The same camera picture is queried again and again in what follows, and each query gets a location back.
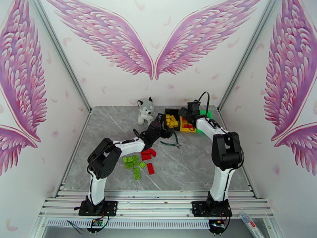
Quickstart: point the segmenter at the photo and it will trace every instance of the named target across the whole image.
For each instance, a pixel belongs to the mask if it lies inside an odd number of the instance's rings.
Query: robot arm
[[[228,202],[228,189],[234,171],[243,164],[239,136],[228,132],[213,119],[201,115],[200,102],[195,100],[182,107],[179,116],[184,117],[195,128],[212,140],[212,161],[216,166],[214,181],[206,201],[208,214],[212,216],[232,216]]]
[[[163,117],[158,114],[148,129],[140,134],[134,129],[136,137],[133,139],[112,141],[105,138],[101,141],[88,158],[87,172],[91,177],[86,202],[91,203],[92,207],[103,203],[107,177],[113,172],[120,157],[149,149],[159,137],[171,137],[174,130],[164,129]]]

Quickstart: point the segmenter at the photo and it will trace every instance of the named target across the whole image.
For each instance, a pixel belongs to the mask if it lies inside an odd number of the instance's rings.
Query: angel wing mural
[[[37,126],[45,121],[46,98],[41,47],[27,0],[15,0],[0,34],[0,91],[21,130],[0,125],[0,176],[26,146],[40,142]]]
[[[283,0],[273,27],[267,67],[264,111],[275,125],[275,147],[292,148],[295,162],[316,175],[317,123],[295,125],[316,81],[316,28],[299,0]]]
[[[248,21],[260,0],[227,0],[207,6],[181,20],[155,65],[129,22],[109,10],[78,0],[47,0],[72,32],[106,59],[133,75],[145,72],[158,80],[163,72],[176,75],[199,61]]]

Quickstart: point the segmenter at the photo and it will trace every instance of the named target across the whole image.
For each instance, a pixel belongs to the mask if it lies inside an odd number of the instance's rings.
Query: black mounting plate
[[[192,213],[194,217],[231,217],[232,212],[228,200],[223,205],[208,210],[206,201],[192,201]]]
[[[93,205],[88,197],[86,196],[86,200],[82,201],[79,208],[79,216],[106,216],[105,212],[108,216],[116,216],[116,210],[118,207],[117,201],[112,200],[104,200],[97,205]]]

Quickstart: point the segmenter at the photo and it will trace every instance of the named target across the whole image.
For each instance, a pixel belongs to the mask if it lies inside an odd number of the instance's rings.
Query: red building block
[[[149,160],[152,158],[151,154],[145,154],[145,155],[142,155],[142,161],[145,161],[145,160]]]
[[[147,170],[149,171],[149,175],[154,174],[153,165],[151,163],[147,164]]]
[[[152,148],[150,148],[149,151],[153,157],[156,157],[156,152]]]
[[[141,155],[145,155],[145,154],[151,154],[150,149],[141,152]]]

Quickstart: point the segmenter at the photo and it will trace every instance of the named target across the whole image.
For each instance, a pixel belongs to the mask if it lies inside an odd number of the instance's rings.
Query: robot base
[[[82,201],[79,207],[79,216],[116,216],[116,210],[118,207],[117,201],[104,200],[97,205],[94,205],[86,196],[86,199]]]
[[[231,217],[232,212],[228,199],[215,201],[210,192],[206,201],[193,201],[192,213],[195,217]]]

